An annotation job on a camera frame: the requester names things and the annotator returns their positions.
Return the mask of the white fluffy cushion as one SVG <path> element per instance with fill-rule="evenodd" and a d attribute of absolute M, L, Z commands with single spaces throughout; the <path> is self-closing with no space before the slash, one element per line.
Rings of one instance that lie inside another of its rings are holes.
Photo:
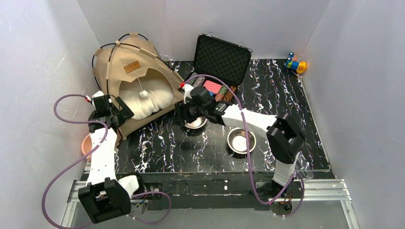
<path fill-rule="evenodd" d="M 174 92 L 165 79 L 140 77 L 132 82 L 122 82 L 119 97 L 133 112 L 132 118 L 141 120 L 171 105 Z"/>

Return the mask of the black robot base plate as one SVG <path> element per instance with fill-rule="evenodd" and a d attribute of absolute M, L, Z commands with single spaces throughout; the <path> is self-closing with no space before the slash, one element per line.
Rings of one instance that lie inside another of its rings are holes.
<path fill-rule="evenodd" d="M 254 197 L 247 172 L 142 173 L 141 177 L 147 191 L 168 194 L 173 209 L 270 209 Z"/>

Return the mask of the steel pet bowl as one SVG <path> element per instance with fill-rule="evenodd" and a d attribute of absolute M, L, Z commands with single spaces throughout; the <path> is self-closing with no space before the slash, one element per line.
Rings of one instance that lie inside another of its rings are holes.
<path fill-rule="evenodd" d="M 188 129 L 199 129 L 203 126 L 205 126 L 207 122 L 206 117 L 198 117 L 195 121 L 193 121 L 192 123 L 185 123 L 185 127 Z"/>
<path fill-rule="evenodd" d="M 254 133 L 249 132 L 246 135 L 246 132 L 242 128 L 232 129 L 227 136 L 227 144 L 229 148 L 236 154 L 247 155 L 247 143 L 249 142 L 249 152 L 252 152 L 256 147 L 256 136 Z"/>

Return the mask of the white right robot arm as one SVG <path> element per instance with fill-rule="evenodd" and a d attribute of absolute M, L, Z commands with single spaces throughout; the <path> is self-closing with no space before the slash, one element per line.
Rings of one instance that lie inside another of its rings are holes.
<path fill-rule="evenodd" d="M 281 186 L 288 183 L 293 174 L 297 154 L 303 147 L 305 136 L 301 127 L 290 114 L 267 115 L 240 109 L 230 102 L 218 102 L 204 86 L 192 87 L 182 83 L 179 91 L 183 101 L 175 104 L 175 120 L 185 126 L 205 117 L 214 124 L 247 127 L 248 131 L 267 139 L 276 159 L 273 181 Z"/>

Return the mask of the pink double bowl holder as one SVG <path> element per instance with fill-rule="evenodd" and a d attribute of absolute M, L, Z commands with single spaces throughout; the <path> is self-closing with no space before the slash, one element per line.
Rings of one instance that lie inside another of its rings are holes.
<path fill-rule="evenodd" d="M 91 149 L 92 149 L 92 140 L 90 134 L 88 134 L 81 144 L 82 154 L 86 155 L 89 151 L 91 151 Z"/>

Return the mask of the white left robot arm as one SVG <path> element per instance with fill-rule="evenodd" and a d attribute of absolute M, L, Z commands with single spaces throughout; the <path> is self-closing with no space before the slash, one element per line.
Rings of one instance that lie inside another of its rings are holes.
<path fill-rule="evenodd" d="M 123 106 L 119 111 L 110 95 L 102 91 L 93 94 L 89 101 L 95 107 L 88 119 L 93 153 L 86 185 L 79 189 L 78 197 L 91 221 L 97 224 L 131 212 L 130 198 L 138 190 L 139 181 L 136 174 L 118 179 L 115 173 L 119 127 L 132 111 L 118 99 Z"/>

